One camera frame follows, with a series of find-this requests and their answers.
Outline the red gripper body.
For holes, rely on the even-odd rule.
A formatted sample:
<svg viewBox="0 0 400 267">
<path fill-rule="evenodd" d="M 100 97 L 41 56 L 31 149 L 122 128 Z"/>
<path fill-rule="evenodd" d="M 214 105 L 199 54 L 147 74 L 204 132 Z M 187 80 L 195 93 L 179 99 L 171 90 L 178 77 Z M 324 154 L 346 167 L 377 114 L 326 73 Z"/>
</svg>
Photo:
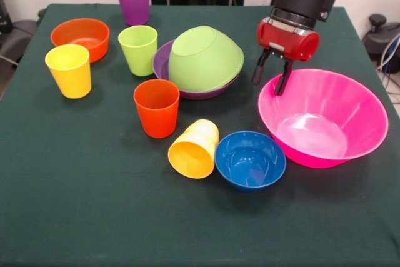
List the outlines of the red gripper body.
<svg viewBox="0 0 400 267">
<path fill-rule="evenodd" d="M 273 18 L 264 18 L 256 31 L 257 41 L 265 49 L 278 51 L 294 61 L 309 61 L 317 51 L 320 37 L 316 31 L 292 26 Z"/>
</svg>

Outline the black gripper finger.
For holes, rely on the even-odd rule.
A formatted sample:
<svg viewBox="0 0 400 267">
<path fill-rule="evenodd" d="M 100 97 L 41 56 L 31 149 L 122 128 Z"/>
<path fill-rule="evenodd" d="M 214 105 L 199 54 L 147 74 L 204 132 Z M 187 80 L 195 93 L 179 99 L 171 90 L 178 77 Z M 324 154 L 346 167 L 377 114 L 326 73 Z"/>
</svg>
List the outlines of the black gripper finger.
<svg viewBox="0 0 400 267">
<path fill-rule="evenodd" d="M 258 59 L 256 68 L 254 70 L 252 80 L 251 80 L 253 85 L 255 85 L 255 86 L 259 85 L 259 83 L 263 77 L 264 65 L 265 65 L 265 62 L 268 59 L 270 53 L 271 53 L 270 49 L 263 49 L 263 52 Z"/>
<path fill-rule="evenodd" d="M 276 96 L 283 95 L 286 85 L 288 83 L 288 80 L 289 80 L 290 75 L 293 70 L 294 61 L 292 59 L 288 59 L 288 58 L 286 58 L 284 61 L 285 61 L 284 71 L 283 71 L 281 77 L 279 78 L 279 80 L 276 84 L 275 90 L 274 90 L 274 93 Z"/>
</svg>

